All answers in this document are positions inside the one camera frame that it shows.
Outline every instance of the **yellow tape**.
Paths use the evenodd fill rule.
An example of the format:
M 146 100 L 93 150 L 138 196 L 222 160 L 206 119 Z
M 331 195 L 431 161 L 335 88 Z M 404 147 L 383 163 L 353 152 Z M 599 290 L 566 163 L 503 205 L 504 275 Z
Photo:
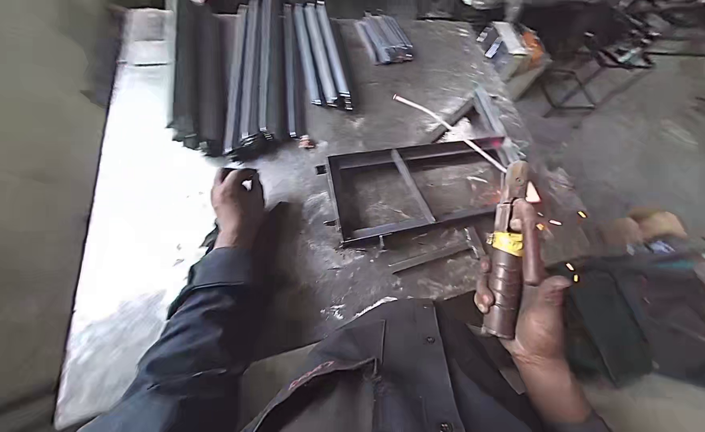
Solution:
M 508 254 L 515 255 L 516 257 L 522 257 L 523 234 L 495 231 L 494 240 L 492 241 L 492 248 L 503 250 Z

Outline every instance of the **concrete floor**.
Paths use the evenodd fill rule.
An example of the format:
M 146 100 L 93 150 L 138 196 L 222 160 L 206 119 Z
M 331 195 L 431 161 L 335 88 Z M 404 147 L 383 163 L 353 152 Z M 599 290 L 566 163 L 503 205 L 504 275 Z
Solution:
M 539 88 L 516 106 L 534 147 L 573 176 L 595 221 L 623 217 L 635 206 L 661 208 L 677 214 L 692 237 L 705 237 L 705 58 L 655 60 L 653 72 L 587 117 L 565 112 L 543 118 L 549 104 Z M 610 70 L 588 88 L 600 99 L 633 73 Z M 555 83 L 551 92 L 574 82 L 568 85 Z

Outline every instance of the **steel table surface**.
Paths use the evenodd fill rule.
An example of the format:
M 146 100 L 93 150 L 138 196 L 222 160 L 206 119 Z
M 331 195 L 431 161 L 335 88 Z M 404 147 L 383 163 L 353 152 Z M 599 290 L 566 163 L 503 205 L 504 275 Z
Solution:
M 398 260 L 461 241 L 461 230 L 406 234 L 388 250 L 377 244 L 341 249 L 336 229 L 324 224 L 333 219 L 332 203 L 325 177 L 314 168 L 327 155 L 420 144 L 437 124 L 394 102 L 393 94 L 446 115 L 481 84 L 495 96 L 512 141 L 524 151 L 530 142 L 469 24 L 401 22 L 415 46 L 415 60 L 376 66 L 353 22 L 338 23 L 353 65 L 355 111 L 311 106 L 308 99 L 306 120 L 316 148 L 286 142 L 245 164 L 260 171 L 268 207 L 289 203 L 276 242 L 276 279 L 282 283 L 270 287 L 274 292 L 257 343 L 260 358 L 317 341 L 384 301 L 448 298 L 475 288 L 479 265 L 470 253 L 398 275 L 388 270 Z M 127 388 L 137 360 L 163 328 L 166 308 L 184 286 L 187 269 L 204 253 L 200 242 L 213 226 L 208 194 L 216 166 L 240 166 L 204 158 L 171 141 L 165 125 L 172 69 L 170 64 L 128 62 L 117 72 L 60 382 L 59 427 L 108 409 Z M 459 127 L 470 134 L 468 124 Z M 419 214 L 390 174 L 356 179 L 357 199 L 369 222 Z M 499 193 L 499 172 L 486 162 L 427 167 L 414 177 L 436 211 L 493 202 Z M 481 233 L 489 229 L 479 226 Z

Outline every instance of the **welding electrode holder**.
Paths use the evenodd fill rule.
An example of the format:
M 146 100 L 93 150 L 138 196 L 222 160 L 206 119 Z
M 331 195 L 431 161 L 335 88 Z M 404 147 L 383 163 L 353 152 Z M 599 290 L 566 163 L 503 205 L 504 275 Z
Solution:
M 511 221 L 515 201 L 525 200 L 528 182 L 528 163 L 519 161 L 508 167 L 494 218 L 492 267 L 489 274 L 489 289 L 494 295 L 494 304 L 483 317 L 483 331 L 502 339 L 515 337 L 515 325 L 521 305 L 524 239 L 523 234 L 518 232 L 522 227 L 513 229 Z

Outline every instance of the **dark shirt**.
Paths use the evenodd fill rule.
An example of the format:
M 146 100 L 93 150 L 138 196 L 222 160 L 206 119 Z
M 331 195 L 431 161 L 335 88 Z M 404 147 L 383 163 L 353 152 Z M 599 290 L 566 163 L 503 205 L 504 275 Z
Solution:
M 81 430 L 231 432 L 264 292 L 252 270 L 249 254 L 236 249 L 214 249 L 195 264 L 134 382 Z M 606 430 L 598 420 L 569 430 Z M 469 329 L 424 299 L 380 305 L 330 334 L 244 428 L 546 429 Z

